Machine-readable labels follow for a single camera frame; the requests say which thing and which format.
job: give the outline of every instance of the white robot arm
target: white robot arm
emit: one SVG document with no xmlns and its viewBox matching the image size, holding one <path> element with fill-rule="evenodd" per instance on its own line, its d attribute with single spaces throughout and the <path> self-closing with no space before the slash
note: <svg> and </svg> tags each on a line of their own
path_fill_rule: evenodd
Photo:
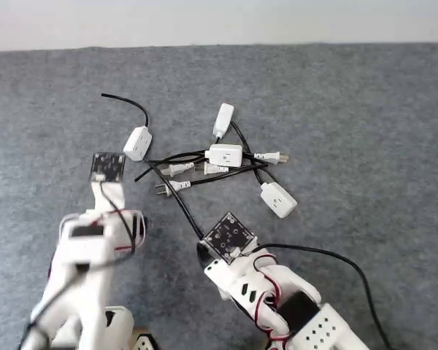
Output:
<svg viewBox="0 0 438 350">
<path fill-rule="evenodd" d="M 231 213 L 202 243 L 198 253 L 204 273 L 224 300 L 232 300 L 267 333 L 268 349 L 369 350 L 329 304 L 321 303 L 316 288 L 278 265 L 265 249 L 252 252 L 257 238 Z M 210 251 L 221 258 L 214 259 Z"/>
<path fill-rule="evenodd" d="M 42 350 L 51 343 L 56 349 L 128 350 L 133 316 L 124 307 L 107 307 L 118 252 L 131 251 L 145 237 L 142 212 L 124 209 L 118 181 L 124 161 L 123 155 L 94 156 L 94 209 L 62 221 L 47 286 L 21 349 Z"/>
</svg>

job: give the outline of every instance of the black power cord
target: black power cord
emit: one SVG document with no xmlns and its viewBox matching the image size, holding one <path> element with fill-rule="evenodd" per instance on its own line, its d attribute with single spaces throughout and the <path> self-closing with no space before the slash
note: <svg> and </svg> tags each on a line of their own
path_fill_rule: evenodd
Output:
<svg viewBox="0 0 438 350">
<path fill-rule="evenodd" d="M 245 138 L 245 136 L 243 136 L 243 133 L 241 132 L 239 126 L 233 120 L 231 121 L 231 125 L 232 125 L 232 128 L 234 128 L 237 135 L 239 136 L 240 141 L 242 141 L 243 148 L 244 148 L 245 152 L 251 153 L 250 146 L 248 145 L 247 139 Z M 254 166 L 256 164 L 254 159 L 250 159 L 250 163 L 252 166 Z M 263 184 L 264 181 L 261 178 L 261 176 L 258 172 L 258 169 L 255 169 L 253 172 L 255 173 L 256 181 L 258 181 L 259 184 Z"/>
<path fill-rule="evenodd" d="M 122 220 L 123 226 L 126 229 L 126 232 L 128 234 L 128 237 L 130 238 L 130 242 L 131 242 L 131 251 L 128 254 L 123 255 L 122 257 L 106 262 L 104 264 L 100 264 L 100 265 L 92 265 L 90 267 L 90 270 L 86 271 L 86 272 L 81 272 L 81 273 L 77 273 L 76 275 L 74 275 L 69 281 L 67 281 L 67 283 L 65 283 L 65 285 L 57 292 L 54 294 L 54 296 L 52 296 L 46 304 L 44 304 L 44 306 L 41 308 L 41 310 L 39 311 L 39 313 L 34 317 L 34 320 L 32 322 L 29 322 L 24 330 L 23 336 L 21 337 L 21 341 L 20 344 L 18 345 L 18 350 L 21 350 L 21 348 L 23 347 L 23 344 L 26 342 L 29 333 L 35 329 L 39 332 L 39 334 L 44 338 L 45 340 L 45 347 L 44 350 L 47 350 L 50 346 L 50 339 L 49 336 L 47 335 L 47 333 L 39 326 L 39 320 L 42 318 L 42 316 L 44 316 L 44 314 L 47 312 L 47 310 L 68 290 L 70 289 L 71 286 L 73 286 L 77 281 L 79 281 L 80 279 L 82 279 L 84 276 L 86 276 L 86 274 L 88 273 L 93 273 L 93 272 L 97 272 L 100 270 L 104 270 L 106 268 L 110 268 L 112 266 L 116 266 L 119 265 L 121 263 L 124 263 L 125 261 L 127 261 L 128 259 L 130 259 L 134 252 L 135 252 L 135 239 L 134 239 L 134 234 L 131 232 L 130 227 L 128 226 L 128 223 L 126 222 L 125 218 L 123 217 L 120 209 L 115 205 L 115 203 L 107 196 L 107 194 L 105 193 L 104 189 L 102 188 L 102 182 L 99 182 L 100 188 L 101 188 L 101 194 L 104 196 L 104 198 L 110 203 L 111 207 L 114 209 L 114 211 L 118 214 L 118 216 L 120 217 L 120 219 Z"/>
<path fill-rule="evenodd" d="M 392 347 L 390 341 L 388 340 L 388 336 L 386 335 L 383 327 L 381 326 L 381 322 L 378 319 L 377 312 L 374 309 L 374 301 L 373 301 L 373 297 L 372 297 L 372 291 L 370 290 L 370 286 L 368 283 L 368 279 L 366 278 L 364 271 L 357 264 L 355 264 L 351 259 L 344 257 L 340 254 L 331 252 L 329 250 L 325 250 L 325 249 L 312 248 L 310 246 L 299 246 L 299 245 L 293 245 L 293 244 L 278 244 L 278 243 L 262 244 L 260 246 L 257 246 L 255 249 L 253 249 L 250 253 L 247 253 L 246 255 L 259 252 L 260 250 L 265 249 L 265 248 L 283 248 L 283 249 L 292 249 L 292 250 L 299 250 L 299 251 L 303 251 L 303 252 L 312 252 L 312 253 L 328 255 L 329 257 L 334 257 L 334 258 L 339 259 L 339 260 L 343 261 L 344 263 L 347 263 L 350 266 L 352 266 L 357 271 L 358 275 L 360 276 L 360 278 L 364 284 L 364 289 L 365 289 L 366 299 L 368 301 L 368 305 L 369 305 L 369 309 L 370 309 L 370 314 L 372 315 L 374 325 L 376 326 L 377 331 L 383 340 L 383 343 L 385 344 L 387 350 L 395 350 Z"/>
<path fill-rule="evenodd" d="M 198 239 L 202 240 L 204 237 L 204 234 L 201 231 L 201 228 L 199 228 L 198 224 L 196 223 L 195 219 L 191 215 L 190 211 L 188 210 L 187 206 L 183 202 L 182 198 L 180 198 L 180 196 L 178 195 L 177 191 L 173 188 L 173 186 L 170 184 L 169 180 L 166 179 L 166 177 L 161 173 L 161 171 L 157 168 L 157 166 L 155 164 L 151 164 L 149 162 L 146 162 L 146 163 L 149 165 L 151 170 L 155 171 L 155 173 L 161 178 L 162 182 L 172 192 L 172 195 L 174 196 L 178 205 L 182 209 L 183 214 L 186 216 L 188 222 L 190 223 L 191 227 L 193 228 L 193 231 L 195 231 L 196 235 L 198 236 Z"/>
<path fill-rule="evenodd" d="M 194 186 L 195 184 L 207 184 L 209 182 L 214 182 L 217 180 L 222 180 L 222 179 L 226 179 L 230 176 L 234 176 L 234 175 L 238 175 L 241 173 L 244 173 L 246 171 L 255 171 L 256 169 L 263 169 L 266 168 L 268 165 L 267 164 L 258 164 L 255 166 L 241 166 L 239 168 L 235 168 L 227 173 L 221 174 L 221 175 L 217 175 L 217 176 L 211 176 L 211 177 L 207 177 L 206 179 L 200 179 L 200 180 L 193 180 L 190 181 L 191 186 Z"/>
<path fill-rule="evenodd" d="M 196 161 L 203 161 L 204 159 L 204 150 L 201 151 L 196 151 L 196 152 L 184 152 L 184 153 L 178 153 L 177 155 L 171 155 L 170 157 L 167 157 L 163 160 L 148 160 L 145 161 L 148 165 L 154 165 L 154 166 L 159 166 L 161 164 L 166 164 L 166 163 L 170 163 L 170 162 L 174 162 L 174 159 L 177 158 L 184 158 L 184 157 L 190 157 L 190 156 L 196 156 L 193 159 L 188 159 L 188 160 L 181 160 L 178 163 L 185 163 L 185 162 L 196 162 Z M 134 181 L 138 182 L 139 180 L 141 180 L 143 177 L 145 177 L 151 170 L 153 170 L 153 168 L 149 167 L 148 169 L 146 169 L 145 171 L 143 171 L 140 175 L 138 175 Z"/>
<path fill-rule="evenodd" d="M 113 98 L 114 100 L 119 100 L 119 101 L 123 101 L 126 102 L 127 104 L 131 104 L 133 106 L 138 107 L 139 109 L 142 110 L 142 112 L 145 114 L 145 126 L 147 126 L 149 124 L 149 114 L 147 113 L 146 108 L 144 108 L 141 104 L 139 104 L 138 102 L 135 102 L 133 100 L 130 100 L 129 98 L 125 98 L 125 97 L 121 97 L 121 96 L 117 96 L 117 95 L 110 95 L 109 93 L 102 93 L 101 94 L 102 97 L 108 97 L 108 98 Z"/>
</svg>

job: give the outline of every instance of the white wall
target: white wall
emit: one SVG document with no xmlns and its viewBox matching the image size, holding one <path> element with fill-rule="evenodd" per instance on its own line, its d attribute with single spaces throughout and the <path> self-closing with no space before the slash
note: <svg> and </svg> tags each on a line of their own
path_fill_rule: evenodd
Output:
<svg viewBox="0 0 438 350">
<path fill-rule="evenodd" d="M 0 0 L 0 50 L 437 41 L 438 0 Z"/>
</svg>

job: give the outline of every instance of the carpet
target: carpet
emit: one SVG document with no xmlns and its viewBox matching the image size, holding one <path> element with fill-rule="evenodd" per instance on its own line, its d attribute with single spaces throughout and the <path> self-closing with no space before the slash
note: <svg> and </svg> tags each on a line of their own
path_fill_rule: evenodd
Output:
<svg viewBox="0 0 438 350">
<path fill-rule="evenodd" d="M 92 155 L 120 151 L 151 113 L 152 159 L 204 149 L 222 102 L 299 202 L 279 219 L 250 173 L 181 192 L 207 232 L 232 211 L 262 243 L 330 249 L 365 271 L 397 349 L 438 349 L 438 44 L 146 47 L 0 52 L 0 349 L 39 301 L 63 215 L 93 206 Z M 229 130 L 223 142 L 238 143 Z M 258 349 L 264 335 L 218 291 L 196 237 L 160 181 L 127 162 L 127 208 L 149 219 L 144 247 L 115 271 L 128 307 L 162 349 Z M 196 178 L 185 173 L 179 179 Z M 273 250 L 316 286 L 371 350 L 384 349 L 356 272 Z"/>
</svg>

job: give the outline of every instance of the black circuit board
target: black circuit board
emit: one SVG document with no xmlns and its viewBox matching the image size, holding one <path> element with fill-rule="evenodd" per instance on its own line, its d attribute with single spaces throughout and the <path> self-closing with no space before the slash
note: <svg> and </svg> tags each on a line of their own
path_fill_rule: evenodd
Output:
<svg viewBox="0 0 438 350">
<path fill-rule="evenodd" d="M 121 182 L 124 168 L 123 153 L 97 152 L 93 156 L 90 179 L 95 182 Z"/>
<path fill-rule="evenodd" d="M 231 212 L 204 237 L 204 241 L 229 265 L 255 237 Z"/>
</svg>

